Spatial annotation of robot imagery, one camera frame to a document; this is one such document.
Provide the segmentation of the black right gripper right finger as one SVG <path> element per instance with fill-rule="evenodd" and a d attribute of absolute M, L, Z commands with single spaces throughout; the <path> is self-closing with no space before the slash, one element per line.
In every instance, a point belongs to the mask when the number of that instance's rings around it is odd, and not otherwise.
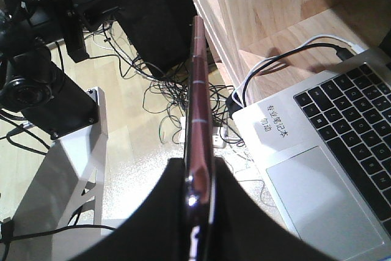
<path fill-rule="evenodd" d="M 210 260 L 325 260 L 270 218 L 243 190 L 222 158 L 215 158 L 216 211 Z"/>

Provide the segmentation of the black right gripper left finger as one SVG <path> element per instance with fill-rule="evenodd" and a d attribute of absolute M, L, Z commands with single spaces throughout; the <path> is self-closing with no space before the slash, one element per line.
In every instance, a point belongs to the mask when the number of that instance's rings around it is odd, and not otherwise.
<path fill-rule="evenodd" d="M 185 165 L 172 158 L 136 211 L 113 233 L 72 260 L 189 260 L 183 222 Z"/>

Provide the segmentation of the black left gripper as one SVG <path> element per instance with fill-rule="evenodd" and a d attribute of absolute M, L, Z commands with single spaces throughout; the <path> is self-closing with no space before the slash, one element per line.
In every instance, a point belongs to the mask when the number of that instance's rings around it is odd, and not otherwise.
<path fill-rule="evenodd" d="M 42 54 L 62 39 L 74 62 L 89 58 L 83 30 L 95 32 L 118 10 L 123 0 L 20 0 L 26 3 L 20 21 L 18 55 Z"/>

